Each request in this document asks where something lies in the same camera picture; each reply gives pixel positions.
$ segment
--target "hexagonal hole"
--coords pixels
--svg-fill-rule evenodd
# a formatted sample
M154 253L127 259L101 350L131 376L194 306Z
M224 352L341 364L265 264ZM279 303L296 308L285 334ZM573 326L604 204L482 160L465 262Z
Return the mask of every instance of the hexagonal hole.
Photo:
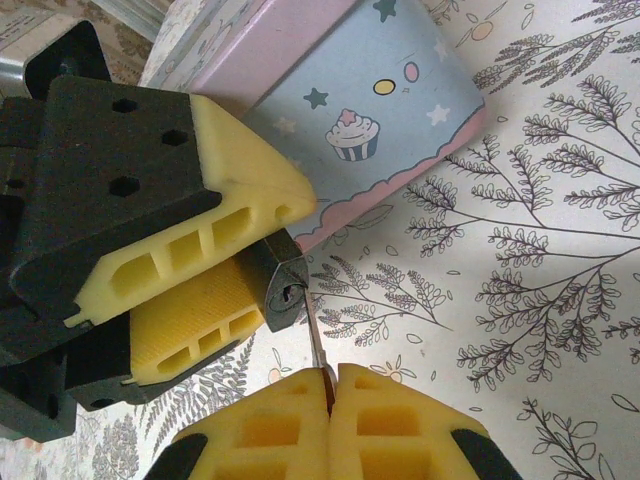
M120 100L113 102L111 109L118 113L131 113L138 109L138 103L128 98L121 98Z
M187 143L188 140L189 135L185 132L181 132L180 130L169 130L162 134L162 143L165 145L171 145L172 147L177 147L178 145Z
M109 182L109 193L116 197L128 197L140 190L140 182L133 177L118 177Z

